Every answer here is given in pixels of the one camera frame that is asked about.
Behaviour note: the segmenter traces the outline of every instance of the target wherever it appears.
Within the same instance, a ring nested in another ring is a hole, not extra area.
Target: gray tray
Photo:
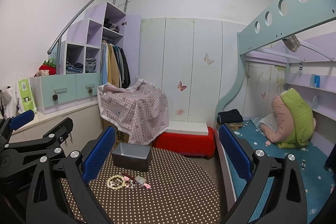
[[[152,158],[151,149],[148,145],[119,143],[112,151],[113,164],[121,168],[148,172]]]

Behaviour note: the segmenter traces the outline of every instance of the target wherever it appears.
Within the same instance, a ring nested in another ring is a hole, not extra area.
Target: drawer
[[[97,95],[97,87],[101,83],[100,73],[76,74],[77,99],[83,99]]]
[[[77,99],[76,75],[41,76],[44,107],[55,106]],[[56,92],[58,99],[53,100]]]

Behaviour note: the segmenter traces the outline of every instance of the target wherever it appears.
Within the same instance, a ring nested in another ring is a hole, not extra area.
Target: brown polka dot rug
[[[107,180],[126,173],[142,176],[150,189],[113,190]],[[85,222],[66,179],[62,185],[76,219]],[[196,163],[175,152],[152,147],[148,172],[113,165],[112,153],[89,186],[115,224],[215,224],[219,221],[219,195],[210,176]]]

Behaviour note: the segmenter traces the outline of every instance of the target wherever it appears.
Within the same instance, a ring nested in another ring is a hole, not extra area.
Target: white step
[[[169,127],[166,132],[207,136],[208,128],[205,122],[169,121]]]

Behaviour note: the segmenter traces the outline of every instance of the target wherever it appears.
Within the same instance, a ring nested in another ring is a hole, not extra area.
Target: red ottoman
[[[208,127],[208,136],[165,132],[152,143],[153,147],[170,150],[185,156],[211,158],[215,152],[214,131]]]

